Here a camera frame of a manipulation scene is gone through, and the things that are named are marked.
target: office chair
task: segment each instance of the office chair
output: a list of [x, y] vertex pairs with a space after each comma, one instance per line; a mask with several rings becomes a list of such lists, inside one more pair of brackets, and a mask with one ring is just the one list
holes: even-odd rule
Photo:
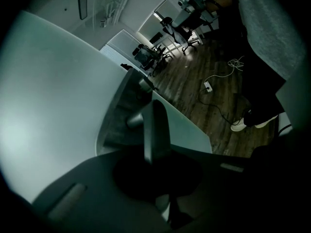
[[164, 54], [165, 48], [157, 48], [157, 51], [150, 49], [143, 44], [139, 44], [133, 51], [135, 60], [141, 63], [141, 68], [148, 70], [153, 68], [152, 76], [154, 77], [155, 71], [164, 69], [166, 67], [165, 59], [171, 57], [169, 54]]
[[165, 33], [168, 33], [171, 35], [175, 42], [182, 45], [182, 52], [184, 55], [186, 55], [185, 51], [187, 50], [188, 47], [193, 47], [196, 50], [196, 47], [193, 45], [194, 43], [200, 44], [200, 42], [197, 41], [192, 41], [189, 42], [188, 40], [192, 36], [192, 31], [185, 31], [182, 27], [173, 27], [172, 26], [172, 18], [166, 17], [161, 21], [161, 24], [163, 26], [163, 31]]

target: cable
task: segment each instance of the cable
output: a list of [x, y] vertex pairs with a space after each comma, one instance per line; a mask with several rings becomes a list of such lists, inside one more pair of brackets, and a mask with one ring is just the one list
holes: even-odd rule
[[216, 2], [216, 1], [214, 1], [214, 0], [206, 0], [206, 1], [215, 4], [219, 9], [222, 9], [222, 8], [223, 8], [218, 2]]
[[286, 130], [287, 128], [289, 128], [290, 126], [291, 126], [291, 124], [289, 124], [289, 125], [285, 126], [284, 128], [282, 128], [282, 129], [277, 133], [277, 136], [279, 137], [280, 134], [281, 134], [284, 130]]
[[213, 27], [212, 27], [212, 25], [210, 23], [208, 23], [207, 25], [209, 26], [211, 31], [214, 31], [214, 29], [213, 29]]
[[220, 78], [228, 77], [228, 76], [230, 76], [234, 72], [235, 68], [237, 70], [239, 70], [239, 71], [243, 71], [243, 70], [239, 69], [239, 67], [243, 67], [244, 66], [244, 63], [240, 62], [240, 59], [238, 59], [238, 60], [237, 59], [232, 59], [232, 60], [228, 61], [228, 66], [233, 67], [232, 72], [230, 74], [225, 75], [225, 76], [212, 75], [212, 76], [209, 76], [208, 78], [206, 78], [204, 80], [204, 82], [206, 82], [211, 77], [220, 77]]
[[225, 116], [222, 114], [222, 111], [220, 110], [220, 108], [219, 108], [217, 105], [212, 104], [212, 103], [204, 103], [204, 102], [201, 101], [201, 99], [200, 99], [200, 94], [201, 94], [201, 92], [203, 92], [203, 91], [206, 91], [206, 88], [204, 88], [203, 90], [201, 90], [201, 91], [199, 92], [199, 94], [198, 94], [198, 101], [199, 101], [201, 104], [216, 107], [216, 108], [219, 110], [219, 113], [220, 113], [220, 115], [222, 116], [222, 118], [223, 118], [227, 123], [229, 123], [229, 124], [231, 124], [231, 125], [233, 125], [233, 126], [238, 125], [238, 124], [241, 122], [242, 118], [244, 117], [245, 112], [246, 112], [247, 110], [249, 110], [249, 108], [244, 109], [244, 111], [243, 111], [243, 113], [242, 113], [242, 117], [240, 118], [240, 120], [238, 121], [238, 123], [237, 123], [237, 124], [233, 124], [233, 123], [231, 123], [227, 118], [225, 118]]

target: floor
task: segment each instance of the floor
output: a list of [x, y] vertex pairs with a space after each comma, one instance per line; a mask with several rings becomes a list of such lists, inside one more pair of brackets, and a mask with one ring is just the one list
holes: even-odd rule
[[[210, 137], [213, 153], [249, 158], [256, 147], [272, 141], [277, 120], [261, 129], [251, 127], [241, 132], [231, 131], [230, 124], [218, 109], [200, 103], [198, 94], [204, 89], [205, 78], [214, 74], [225, 76], [232, 67], [221, 54], [215, 55], [217, 51], [221, 53], [220, 42], [206, 40], [204, 45], [196, 47], [197, 51], [188, 49], [186, 56], [174, 50], [176, 57], [169, 58], [167, 67], [150, 79], [163, 98]], [[217, 105], [230, 122], [239, 120], [245, 108], [250, 106], [241, 95], [242, 72], [235, 70], [226, 78], [212, 77], [208, 81], [213, 91], [201, 92], [201, 101]]]

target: white cable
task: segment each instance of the white cable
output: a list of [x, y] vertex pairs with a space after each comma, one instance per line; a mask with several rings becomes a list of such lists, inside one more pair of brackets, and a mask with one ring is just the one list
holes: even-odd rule
[[234, 69], [237, 69], [237, 70], [243, 72], [243, 70], [239, 69], [239, 67], [243, 67], [244, 66], [244, 63], [240, 62], [240, 59], [238, 59], [238, 60], [237, 59], [232, 59], [232, 60], [228, 61], [228, 66], [233, 67], [232, 72], [230, 74], [225, 75], [225, 76], [212, 75], [212, 76], [209, 76], [208, 78], [206, 78], [204, 80], [204, 82], [206, 82], [206, 80], [208, 80], [211, 77], [219, 77], [219, 78], [228, 77], [228, 76], [230, 76], [234, 72]]

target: person's leg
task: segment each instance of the person's leg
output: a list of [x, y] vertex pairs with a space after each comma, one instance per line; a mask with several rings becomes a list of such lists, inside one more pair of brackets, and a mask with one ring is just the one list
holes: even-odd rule
[[262, 123], [282, 113], [284, 110], [275, 93], [284, 83], [285, 80], [248, 47], [244, 59], [242, 94], [249, 100], [252, 109], [239, 125], [232, 125], [231, 129], [239, 131], [254, 125], [263, 127], [265, 124]]

